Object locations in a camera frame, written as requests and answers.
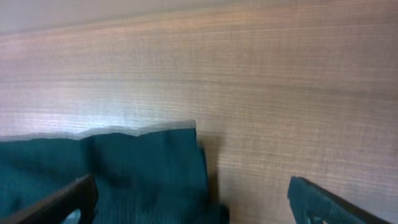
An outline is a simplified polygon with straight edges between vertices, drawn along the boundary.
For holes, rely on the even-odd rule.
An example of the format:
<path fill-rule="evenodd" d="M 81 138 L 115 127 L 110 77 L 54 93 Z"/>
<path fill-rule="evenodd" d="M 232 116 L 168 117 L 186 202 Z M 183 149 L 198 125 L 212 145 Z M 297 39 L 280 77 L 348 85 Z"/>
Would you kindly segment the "black shorts white waistband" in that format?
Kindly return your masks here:
<path fill-rule="evenodd" d="M 82 139 L 1 143 L 1 216 L 28 207 L 84 175 L 95 177 L 95 223 L 228 223 L 210 198 L 196 127 Z"/>

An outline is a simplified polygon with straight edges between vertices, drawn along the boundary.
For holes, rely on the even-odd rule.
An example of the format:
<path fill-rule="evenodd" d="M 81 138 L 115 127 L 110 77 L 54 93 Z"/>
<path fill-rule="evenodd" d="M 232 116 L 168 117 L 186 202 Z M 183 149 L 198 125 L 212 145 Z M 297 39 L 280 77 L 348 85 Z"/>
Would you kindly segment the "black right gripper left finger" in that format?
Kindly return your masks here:
<path fill-rule="evenodd" d="M 98 189 L 93 175 L 85 175 L 37 203 L 1 220 L 1 224 L 63 223 L 73 212 L 77 224 L 92 223 L 96 215 Z"/>

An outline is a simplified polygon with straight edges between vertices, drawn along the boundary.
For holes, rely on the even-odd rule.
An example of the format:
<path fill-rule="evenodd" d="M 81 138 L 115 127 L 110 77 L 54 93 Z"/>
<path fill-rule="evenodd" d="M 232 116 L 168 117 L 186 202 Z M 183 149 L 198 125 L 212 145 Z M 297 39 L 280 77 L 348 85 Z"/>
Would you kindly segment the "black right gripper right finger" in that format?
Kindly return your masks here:
<path fill-rule="evenodd" d="M 303 177 L 291 177 L 287 198 L 297 224 L 389 224 Z"/>

